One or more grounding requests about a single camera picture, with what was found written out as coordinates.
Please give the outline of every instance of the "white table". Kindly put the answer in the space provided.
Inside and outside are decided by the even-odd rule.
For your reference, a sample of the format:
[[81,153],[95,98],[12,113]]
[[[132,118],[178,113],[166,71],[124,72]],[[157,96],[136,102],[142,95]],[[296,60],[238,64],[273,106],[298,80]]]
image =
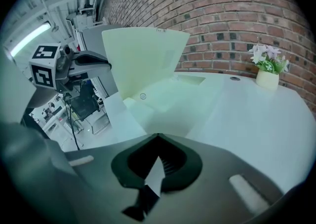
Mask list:
[[[59,118],[60,116],[66,111],[66,107],[62,107],[61,110],[56,114],[56,115],[53,115],[52,118],[49,119],[49,121],[45,124],[45,126],[42,128],[42,130],[47,133],[48,130],[51,128],[52,125],[54,124],[57,124],[58,126],[60,126],[60,129],[64,131],[64,133],[66,135],[68,135],[71,139],[74,140],[74,136],[72,135],[71,132],[69,132],[65,126],[64,126],[64,123],[61,123]],[[83,146],[83,144],[77,140],[77,143],[79,146]]]
[[[218,79],[218,74],[178,73]],[[308,175],[316,156],[316,121],[297,92],[270,91],[254,79],[221,75],[219,98],[202,130],[186,138],[234,153],[288,192]],[[146,135],[119,93],[104,101],[119,142]]]

